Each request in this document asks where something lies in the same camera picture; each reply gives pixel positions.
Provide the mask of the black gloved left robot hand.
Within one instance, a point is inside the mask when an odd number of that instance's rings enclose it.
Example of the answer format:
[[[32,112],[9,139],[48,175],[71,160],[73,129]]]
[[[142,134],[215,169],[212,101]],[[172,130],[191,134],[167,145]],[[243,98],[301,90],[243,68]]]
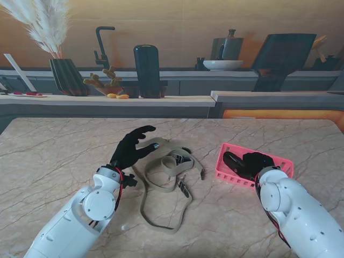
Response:
[[[118,169],[126,169],[133,166],[138,160],[145,158],[147,155],[159,148],[158,143],[149,144],[146,147],[136,146],[139,144],[139,140],[146,138],[145,133],[153,132],[156,127],[152,125],[146,125],[140,128],[136,128],[132,132],[125,135],[121,140],[110,160],[110,165]]]

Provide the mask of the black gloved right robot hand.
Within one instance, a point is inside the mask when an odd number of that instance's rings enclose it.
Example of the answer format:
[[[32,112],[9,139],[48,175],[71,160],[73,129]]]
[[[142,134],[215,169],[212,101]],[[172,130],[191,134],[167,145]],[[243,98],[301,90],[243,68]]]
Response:
[[[270,156],[259,152],[246,153],[242,158],[243,166],[237,169],[241,178],[254,180],[255,176],[264,168],[274,166],[275,163]]]

